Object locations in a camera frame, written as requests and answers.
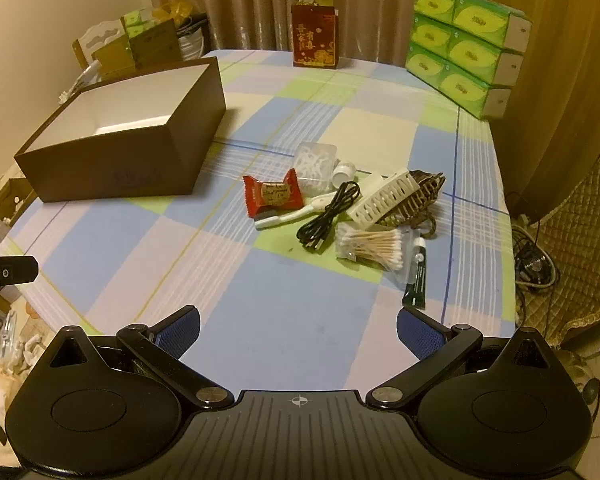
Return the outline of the green tube white cap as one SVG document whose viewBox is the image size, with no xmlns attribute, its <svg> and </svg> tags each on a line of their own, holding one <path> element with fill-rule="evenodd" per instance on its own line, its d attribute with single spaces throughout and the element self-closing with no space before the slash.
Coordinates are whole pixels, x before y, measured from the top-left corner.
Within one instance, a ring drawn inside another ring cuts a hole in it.
<svg viewBox="0 0 600 480">
<path fill-rule="evenodd" d="M 402 304 L 419 310 L 426 309 L 427 249 L 422 236 L 414 240 L 412 260 L 408 269 Z"/>
</svg>

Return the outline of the cotton swab bag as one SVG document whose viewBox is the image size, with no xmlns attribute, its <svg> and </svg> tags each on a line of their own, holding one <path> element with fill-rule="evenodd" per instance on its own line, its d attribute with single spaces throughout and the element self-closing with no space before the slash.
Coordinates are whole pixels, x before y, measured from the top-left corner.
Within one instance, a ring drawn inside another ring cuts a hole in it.
<svg viewBox="0 0 600 480">
<path fill-rule="evenodd" d="M 406 283 L 410 270 L 413 234 L 409 228 L 387 228 L 374 224 L 367 230 L 352 222 L 335 229 L 335 252 L 339 259 L 373 263 L 389 272 L 397 285 Z"/>
</svg>

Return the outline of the bronze metal hair clip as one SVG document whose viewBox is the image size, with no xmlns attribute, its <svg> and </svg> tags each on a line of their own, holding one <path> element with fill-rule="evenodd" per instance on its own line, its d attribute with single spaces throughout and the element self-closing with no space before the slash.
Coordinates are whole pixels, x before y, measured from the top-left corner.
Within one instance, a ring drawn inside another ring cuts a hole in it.
<svg viewBox="0 0 600 480">
<path fill-rule="evenodd" d="M 381 217 L 377 224 L 387 228 L 409 226 L 412 230 L 420 230 L 420 235 L 430 240 L 437 231 L 437 221 L 430 207 L 437 201 L 446 177 L 442 172 L 430 174 L 422 170 L 413 170 L 411 176 L 418 184 L 418 189 Z"/>
</svg>

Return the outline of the red snack packet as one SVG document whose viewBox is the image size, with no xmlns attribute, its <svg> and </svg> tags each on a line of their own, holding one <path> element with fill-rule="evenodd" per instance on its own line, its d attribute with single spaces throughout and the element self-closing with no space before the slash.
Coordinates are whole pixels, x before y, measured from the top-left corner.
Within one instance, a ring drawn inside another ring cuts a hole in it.
<svg viewBox="0 0 600 480">
<path fill-rule="evenodd" d="M 265 211 L 297 210 L 304 205 L 294 168 L 290 168 L 281 181 L 264 182 L 251 176 L 243 176 L 242 182 L 250 218 Z"/>
</svg>

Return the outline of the white curved device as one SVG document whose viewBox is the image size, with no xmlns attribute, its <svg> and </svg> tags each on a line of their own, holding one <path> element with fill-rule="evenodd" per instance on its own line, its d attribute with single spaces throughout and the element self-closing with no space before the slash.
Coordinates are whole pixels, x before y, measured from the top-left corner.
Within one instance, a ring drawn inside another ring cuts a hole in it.
<svg viewBox="0 0 600 480">
<path fill-rule="evenodd" d="M 273 226 L 281 226 L 282 224 L 291 223 L 314 214 L 321 214 L 330 204 L 336 193 L 331 192 L 323 195 L 317 195 L 309 199 L 309 201 L 300 209 L 287 212 L 286 214 L 272 214 L 266 218 L 262 218 L 254 222 L 254 227 L 258 230 L 265 230 Z"/>
</svg>

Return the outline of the white pill bottle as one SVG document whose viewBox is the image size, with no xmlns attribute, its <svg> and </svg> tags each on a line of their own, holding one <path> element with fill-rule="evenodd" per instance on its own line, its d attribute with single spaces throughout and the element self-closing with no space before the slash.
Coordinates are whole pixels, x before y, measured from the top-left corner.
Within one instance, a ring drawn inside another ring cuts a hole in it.
<svg viewBox="0 0 600 480">
<path fill-rule="evenodd" d="M 336 160 L 334 170 L 332 170 L 332 186 L 339 188 L 344 182 L 353 181 L 356 174 L 355 164 L 346 160 Z"/>
</svg>

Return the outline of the clear floss pick box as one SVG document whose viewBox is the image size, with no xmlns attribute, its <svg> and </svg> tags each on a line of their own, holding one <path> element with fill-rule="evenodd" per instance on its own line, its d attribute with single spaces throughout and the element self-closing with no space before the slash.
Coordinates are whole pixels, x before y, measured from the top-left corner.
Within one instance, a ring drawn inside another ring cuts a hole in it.
<svg viewBox="0 0 600 480">
<path fill-rule="evenodd" d="M 292 168 L 304 198 L 327 194 L 332 190 L 332 172 L 337 148 L 332 144 L 301 142 L 294 154 Z"/>
</svg>

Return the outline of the checked tablecloth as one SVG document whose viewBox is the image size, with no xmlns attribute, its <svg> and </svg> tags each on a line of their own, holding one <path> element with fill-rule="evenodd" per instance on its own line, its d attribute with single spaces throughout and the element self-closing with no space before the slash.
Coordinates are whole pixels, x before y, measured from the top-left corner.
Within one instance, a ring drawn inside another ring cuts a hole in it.
<svg viewBox="0 0 600 480">
<path fill-rule="evenodd" d="M 192 304 L 184 362 L 234 392 L 369 389 L 414 362 L 396 336 L 413 230 L 388 214 L 300 229 L 335 180 L 408 171 L 426 238 L 425 310 L 515 328 L 510 220 L 490 127 L 403 68 L 308 70 L 285 52 L 216 56 L 226 114 L 184 196 L 31 204 L 0 244 L 38 278 L 18 295 L 51 328 L 111 334 Z"/>
</svg>

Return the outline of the quilted chair cushion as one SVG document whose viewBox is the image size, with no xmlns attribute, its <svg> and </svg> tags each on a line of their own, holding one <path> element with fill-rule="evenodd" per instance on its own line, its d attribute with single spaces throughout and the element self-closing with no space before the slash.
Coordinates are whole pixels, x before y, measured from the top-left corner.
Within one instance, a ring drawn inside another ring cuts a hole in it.
<svg viewBox="0 0 600 480">
<path fill-rule="evenodd" d="M 559 347 L 600 322 L 600 158 L 538 229 L 559 278 L 528 296 L 520 314 L 525 326 Z"/>
</svg>

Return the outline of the brown cardboard box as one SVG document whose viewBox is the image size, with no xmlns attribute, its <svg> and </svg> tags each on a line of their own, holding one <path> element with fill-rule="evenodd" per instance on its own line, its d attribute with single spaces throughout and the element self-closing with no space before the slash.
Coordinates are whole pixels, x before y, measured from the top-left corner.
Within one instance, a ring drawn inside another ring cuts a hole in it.
<svg viewBox="0 0 600 480">
<path fill-rule="evenodd" d="M 45 203 L 188 195 L 225 112 L 216 58 L 148 68 L 69 98 L 15 161 Z"/>
</svg>

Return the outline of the brown paper bags pile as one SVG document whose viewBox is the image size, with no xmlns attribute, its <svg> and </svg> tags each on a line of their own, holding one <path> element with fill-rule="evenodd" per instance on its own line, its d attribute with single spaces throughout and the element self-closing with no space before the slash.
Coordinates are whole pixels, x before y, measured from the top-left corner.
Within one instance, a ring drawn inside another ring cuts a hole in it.
<svg viewBox="0 0 600 480">
<path fill-rule="evenodd" d="M 87 29 L 73 41 L 79 66 L 100 79 L 132 75 L 144 68 L 201 58 L 210 47 L 208 15 L 186 1 L 124 14 Z"/>
</svg>

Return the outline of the green tissue box stack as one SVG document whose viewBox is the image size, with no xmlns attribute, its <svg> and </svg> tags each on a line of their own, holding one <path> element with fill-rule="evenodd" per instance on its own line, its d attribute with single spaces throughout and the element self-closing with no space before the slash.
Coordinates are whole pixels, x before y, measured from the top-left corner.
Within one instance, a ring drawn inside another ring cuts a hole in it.
<svg viewBox="0 0 600 480">
<path fill-rule="evenodd" d="M 491 0 L 414 0 L 405 68 L 478 119 L 504 116 L 532 21 Z"/>
</svg>

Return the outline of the red gift bag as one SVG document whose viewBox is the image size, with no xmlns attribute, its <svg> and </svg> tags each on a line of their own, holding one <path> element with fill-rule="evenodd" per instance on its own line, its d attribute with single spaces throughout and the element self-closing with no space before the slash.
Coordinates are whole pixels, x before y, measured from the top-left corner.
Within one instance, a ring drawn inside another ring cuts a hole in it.
<svg viewBox="0 0 600 480">
<path fill-rule="evenodd" d="M 291 6 L 294 66 L 336 70 L 338 10 L 334 0 L 298 0 Z"/>
</svg>

